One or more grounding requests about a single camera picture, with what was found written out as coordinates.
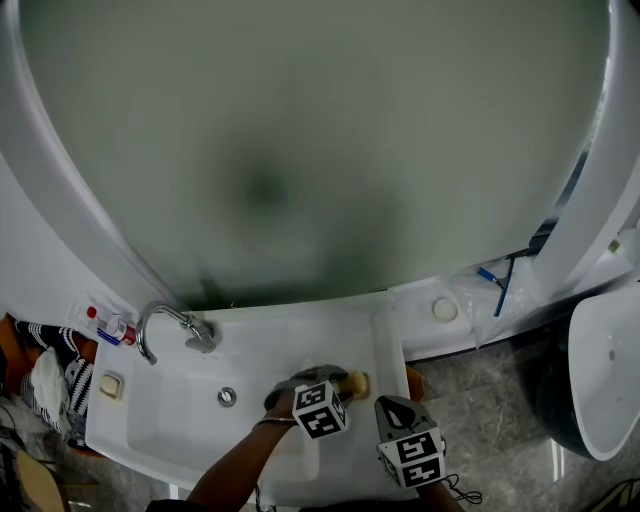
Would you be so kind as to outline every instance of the sink drain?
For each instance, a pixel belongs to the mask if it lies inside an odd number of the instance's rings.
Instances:
[[[218,402],[222,407],[231,407],[236,403],[236,392],[231,388],[222,388],[218,391]]]

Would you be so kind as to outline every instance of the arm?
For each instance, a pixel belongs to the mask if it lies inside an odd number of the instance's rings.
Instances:
[[[416,490],[420,496],[420,501],[428,507],[428,510],[463,512],[463,508],[441,482],[423,485]]]
[[[283,396],[265,418],[292,418],[292,396]],[[291,427],[263,423],[254,428],[198,481],[187,501],[212,512],[237,512],[255,489],[271,452]]]

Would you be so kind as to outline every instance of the soap bar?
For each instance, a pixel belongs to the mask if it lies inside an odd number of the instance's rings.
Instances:
[[[100,379],[100,393],[113,399],[119,400],[122,390],[122,382],[113,375],[105,374]]]

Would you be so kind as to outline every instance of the faucet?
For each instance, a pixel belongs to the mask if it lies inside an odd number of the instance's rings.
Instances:
[[[180,322],[180,327],[191,331],[193,338],[189,338],[185,342],[187,348],[199,350],[203,354],[208,354],[216,348],[216,343],[213,340],[213,328],[208,323],[194,318],[189,313],[180,313],[163,302],[152,302],[144,309],[136,326],[136,345],[142,357],[149,361],[149,364],[154,365],[158,362],[158,358],[149,350],[146,334],[147,322],[154,313],[166,313]]]

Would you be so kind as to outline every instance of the sink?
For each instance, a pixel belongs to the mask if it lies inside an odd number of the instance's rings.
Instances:
[[[380,394],[408,396],[404,360],[395,336],[393,301],[386,293],[333,301],[195,313],[214,325],[219,344],[209,354],[185,348],[188,334],[166,315],[147,327],[155,366],[135,347],[101,344],[89,396],[86,439],[89,446],[152,477],[192,488],[202,474],[264,414],[272,386],[299,370],[325,363],[369,374],[371,397],[354,403],[350,431],[312,441],[291,429],[269,459],[261,481],[303,485],[325,478],[333,458],[350,455],[368,440],[378,489],[389,480],[375,460],[377,427],[373,401]],[[99,379],[112,374],[124,382],[119,402],[99,393]],[[218,400],[231,388],[236,401]],[[351,472],[344,466],[345,478]]]

